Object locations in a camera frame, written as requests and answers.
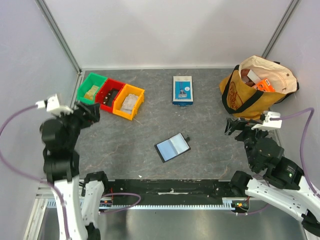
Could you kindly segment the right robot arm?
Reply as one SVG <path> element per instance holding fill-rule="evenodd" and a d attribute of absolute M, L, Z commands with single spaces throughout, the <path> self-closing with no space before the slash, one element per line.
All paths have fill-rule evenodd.
<path fill-rule="evenodd" d="M 268 137 L 265 126 L 243 118 L 226 121 L 225 135 L 240 133 L 235 140 L 244 144 L 250 170 L 263 172 L 261 182 L 244 171 L 236 171 L 229 183 L 235 197 L 246 195 L 262 200 L 295 218 L 309 233 L 320 235 L 320 190 L 284 149 Z"/>

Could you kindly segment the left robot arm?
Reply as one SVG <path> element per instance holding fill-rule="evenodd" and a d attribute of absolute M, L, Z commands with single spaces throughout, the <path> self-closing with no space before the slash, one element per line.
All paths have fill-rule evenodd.
<path fill-rule="evenodd" d="M 100 104 L 76 103 L 73 112 L 50 118 L 40 127 L 44 143 L 43 171 L 55 197 L 61 240 L 99 240 L 100 200 L 110 191 L 103 171 L 89 173 L 80 202 L 80 155 L 75 146 L 82 129 L 100 121 Z"/>

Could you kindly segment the black card holder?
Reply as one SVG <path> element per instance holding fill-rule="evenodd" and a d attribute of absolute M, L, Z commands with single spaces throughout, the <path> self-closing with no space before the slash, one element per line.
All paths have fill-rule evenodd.
<path fill-rule="evenodd" d="M 164 141 L 161 141 L 154 145 L 154 148 L 159 155 L 163 163 L 188 152 L 191 150 L 189 145 L 190 137 L 184 135 L 180 132 Z"/>

